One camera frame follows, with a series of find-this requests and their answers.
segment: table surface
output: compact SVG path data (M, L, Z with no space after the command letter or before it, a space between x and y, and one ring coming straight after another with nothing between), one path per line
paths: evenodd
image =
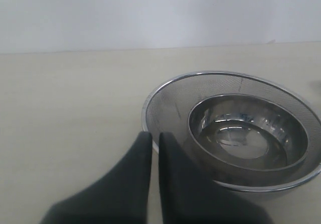
M263 77L321 109L321 43L0 55L0 223L39 223L93 183L141 131L141 107L163 81L199 70ZM149 223L162 223L153 154ZM275 223L317 224L321 176L258 198Z

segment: mesh strainer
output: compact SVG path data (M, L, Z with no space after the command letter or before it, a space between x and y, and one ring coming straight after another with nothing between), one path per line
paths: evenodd
M193 116L195 109L198 109L197 118ZM214 150L203 145L198 135L207 127L206 123L213 120L228 123L215 127ZM213 180L233 190L289 189L309 181L321 171L321 124L317 115L300 97L256 77L210 71L175 77L148 96L142 110L142 125L145 131L151 132L156 151L159 134L173 133L189 157L209 172ZM279 159L273 160L277 163L275 166L266 165L261 157L269 156L267 153L272 151L264 145L269 138L263 138L263 132L282 143L274 148L279 150ZM252 150L255 149L256 156L248 154L249 146L239 148L244 136L254 143Z

